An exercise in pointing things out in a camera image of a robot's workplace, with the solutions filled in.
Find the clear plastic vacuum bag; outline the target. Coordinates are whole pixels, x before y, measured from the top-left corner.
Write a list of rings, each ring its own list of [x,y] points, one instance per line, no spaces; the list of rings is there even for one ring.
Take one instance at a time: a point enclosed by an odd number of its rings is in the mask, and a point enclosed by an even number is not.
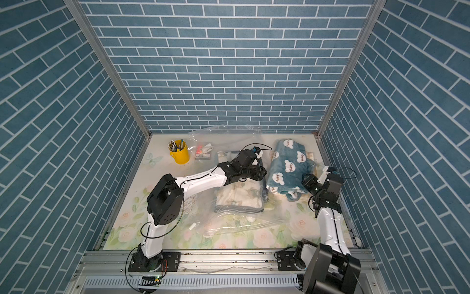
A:
[[[203,148],[211,156],[200,165],[231,161],[241,149],[258,145],[263,150],[260,164],[267,166],[268,148],[259,126],[214,126],[190,134],[190,150]],[[200,192],[186,202],[185,212],[190,231],[205,237],[239,233],[284,224],[282,213],[268,196],[266,180],[238,181],[224,187]]]

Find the blue cloud pattern blanket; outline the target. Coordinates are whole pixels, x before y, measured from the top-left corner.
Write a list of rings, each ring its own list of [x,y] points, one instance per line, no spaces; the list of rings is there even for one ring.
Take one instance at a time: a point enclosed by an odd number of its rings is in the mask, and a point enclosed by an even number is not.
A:
[[[292,140],[279,140],[272,156],[267,189],[284,195],[289,202],[298,201],[307,191],[302,185],[304,174],[313,174],[316,163],[309,158],[304,145]]]

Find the orange checkered sunflower blanket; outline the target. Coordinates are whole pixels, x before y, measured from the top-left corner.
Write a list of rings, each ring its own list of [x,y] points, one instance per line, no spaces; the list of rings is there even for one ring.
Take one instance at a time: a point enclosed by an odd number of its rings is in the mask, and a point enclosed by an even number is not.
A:
[[[298,201],[307,190],[302,185],[303,174],[314,174],[317,178],[324,166],[315,160],[314,153],[297,151],[294,157],[273,155],[267,188],[273,194],[285,196],[289,202]]]

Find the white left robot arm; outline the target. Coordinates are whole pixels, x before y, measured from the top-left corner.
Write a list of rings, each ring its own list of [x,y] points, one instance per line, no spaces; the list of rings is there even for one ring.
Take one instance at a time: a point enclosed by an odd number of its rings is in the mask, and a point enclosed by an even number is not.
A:
[[[129,270],[165,270],[164,237],[171,232],[169,224],[181,221],[185,200],[200,192],[241,180],[262,181],[267,175],[262,165],[262,155],[263,149],[254,146],[240,150],[233,160],[219,163],[201,173],[176,178],[170,173],[162,176],[148,195],[148,221],[140,229],[144,240],[132,255]]]

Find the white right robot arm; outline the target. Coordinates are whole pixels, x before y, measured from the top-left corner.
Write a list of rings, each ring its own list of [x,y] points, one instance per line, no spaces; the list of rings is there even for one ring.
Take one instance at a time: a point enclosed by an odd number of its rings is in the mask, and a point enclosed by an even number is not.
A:
[[[325,171],[320,178],[302,176],[303,187],[311,193],[309,207],[318,220],[321,242],[298,242],[294,264],[305,271],[305,294],[353,294],[360,287],[361,262],[348,249],[340,225],[343,219],[338,203],[343,178]]]

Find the cream fluffy navy-trimmed blanket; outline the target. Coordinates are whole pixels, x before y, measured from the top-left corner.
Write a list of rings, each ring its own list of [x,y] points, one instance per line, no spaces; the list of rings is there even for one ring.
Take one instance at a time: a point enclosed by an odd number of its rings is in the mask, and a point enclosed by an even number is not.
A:
[[[220,187],[215,193],[216,213],[223,211],[235,213],[261,213],[268,201],[266,179],[262,181],[245,180]]]

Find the white plastic bag clip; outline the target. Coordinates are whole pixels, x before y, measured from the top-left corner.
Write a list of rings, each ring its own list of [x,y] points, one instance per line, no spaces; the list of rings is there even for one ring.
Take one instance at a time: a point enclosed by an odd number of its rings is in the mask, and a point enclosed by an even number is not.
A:
[[[211,143],[208,143],[207,145],[205,145],[203,148],[202,148],[202,153],[203,154],[209,154],[211,151],[213,150],[213,146]]]

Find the highlighter marker pack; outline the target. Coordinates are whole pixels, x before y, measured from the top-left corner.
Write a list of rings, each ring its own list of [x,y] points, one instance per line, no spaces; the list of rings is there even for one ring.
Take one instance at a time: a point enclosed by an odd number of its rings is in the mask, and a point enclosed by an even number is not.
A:
[[[201,151],[205,145],[197,145],[196,150],[195,150],[195,160],[209,160],[211,158],[212,152],[210,152],[209,154],[203,154]]]

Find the yellow metal pen bucket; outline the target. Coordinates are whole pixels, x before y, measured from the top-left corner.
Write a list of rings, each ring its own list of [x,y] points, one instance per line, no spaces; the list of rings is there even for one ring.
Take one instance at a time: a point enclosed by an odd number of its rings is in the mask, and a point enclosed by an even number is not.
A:
[[[187,144],[185,145],[184,149],[180,152],[173,153],[170,151],[170,156],[175,160],[175,163],[179,165],[187,164],[190,160],[190,154],[187,148]]]

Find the pens in bucket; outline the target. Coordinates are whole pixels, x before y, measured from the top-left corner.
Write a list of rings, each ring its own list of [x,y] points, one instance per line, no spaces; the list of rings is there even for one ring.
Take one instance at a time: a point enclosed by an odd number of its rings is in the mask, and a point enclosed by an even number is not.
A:
[[[183,139],[181,140],[172,140],[168,143],[169,150],[173,153],[180,152],[184,149],[186,143]]]

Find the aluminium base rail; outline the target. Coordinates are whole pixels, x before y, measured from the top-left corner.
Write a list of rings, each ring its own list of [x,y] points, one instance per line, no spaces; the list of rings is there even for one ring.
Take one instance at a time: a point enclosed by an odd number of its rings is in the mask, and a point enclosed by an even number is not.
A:
[[[169,250],[170,272],[155,294],[297,294],[303,271],[279,271],[273,249]],[[129,273],[128,251],[88,251],[68,294],[135,294],[151,273]]]

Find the right aluminium corner post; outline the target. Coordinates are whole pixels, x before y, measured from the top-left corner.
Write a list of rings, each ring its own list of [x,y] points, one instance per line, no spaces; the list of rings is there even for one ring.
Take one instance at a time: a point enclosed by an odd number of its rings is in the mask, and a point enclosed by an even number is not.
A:
[[[378,17],[382,12],[385,3],[386,0],[377,0],[373,2],[372,7],[365,20],[364,26],[361,29],[360,34],[358,35],[356,45],[352,49],[351,56],[349,57],[349,60],[341,75],[341,79],[339,80],[335,92],[332,95],[330,104],[326,109],[325,115],[323,116],[323,119],[319,125],[317,138],[321,138],[325,134],[327,126],[334,114],[337,105],[340,102],[341,96],[346,88],[347,83],[349,82],[351,74],[353,73],[353,70],[359,60],[359,57],[361,56],[361,53],[365,48],[367,40],[370,37],[376,22],[378,21]]]

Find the aluminium corner post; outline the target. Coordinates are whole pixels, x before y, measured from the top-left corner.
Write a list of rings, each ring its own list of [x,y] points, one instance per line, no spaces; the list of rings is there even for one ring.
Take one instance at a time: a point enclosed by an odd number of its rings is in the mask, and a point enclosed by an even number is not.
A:
[[[148,126],[144,122],[144,119],[140,115],[135,103],[133,102],[126,86],[124,85],[121,77],[119,76],[117,70],[115,69],[109,55],[107,54],[104,46],[102,45],[99,37],[97,36],[91,22],[88,20],[86,14],[82,6],[80,5],[79,1],[76,0],[64,0],[64,3],[72,17],[77,22],[77,25],[81,29],[82,33],[84,34],[86,40],[89,42],[89,45],[93,49],[93,52],[98,57],[99,62],[105,69],[106,73],[108,74],[110,80],[112,81],[113,85],[117,89],[121,99],[126,104],[127,108],[129,109],[131,115],[133,116],[134,120],[136,121],[137,125],[139,126],[141,132],[143,133],[144,137],[149,140],[152,136],[151,131],[149,130]]]
[[[386,0],[377,0],[373,2],[372,7],[365,20],[364,26],[361,29],[360,34],[358,35],[356,45],[352,49],[351,56],[349,57],[349,60],[341,75],[341,79],[339,80],[335,92],[332,95],[330,104],[326,109],[325,115],[323,116],[323,119],[319,125],[317,138],[321,138],[325,134],[327,126],[334,114],[337,105],[340,102],[341,96],[346,88],[347,83],[349,82],[351,74],[353,73],[353,70],[359,60],[359,57],[361,56],[361,53],[365,48],[367,40],[370,37],[376,22],[378,21],[378,17],[382,12],[385,3]]]

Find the left aluminium corner post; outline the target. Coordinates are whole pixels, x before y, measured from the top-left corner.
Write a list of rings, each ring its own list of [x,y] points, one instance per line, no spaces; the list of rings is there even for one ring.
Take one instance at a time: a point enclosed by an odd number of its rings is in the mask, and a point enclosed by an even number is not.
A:
[[[134,120],[136,121],[137,125],[139,126],[141,132],[143,133],[144,137],[149,140],[152,136],[151,131],[149,130],[148,126],[144,122],[144,119],[140,115],[135,103],[133,102],[126,86],[124,85],[121,77],[119,76],[117,70],[115,69],[109,55],[107,54],[104,46],[102,45],[99,37],[97,36],[91,22],[88,20],[86,14],[82,6],[80,5],[79,1],[76,0],[64,0],[64,3],[72,17],[77,22],[77,25],[81,29],[82,33],[84,34],[86,40],[89,42],[89,45],[93,49],[93,52],[98,57],[99,62],[105,69],[106,73],[108,74],[110,80],[112,81],[113,85],[117,89],[121,99],[126,104],[127,108],[129,109],[131,115],[133,116]]]

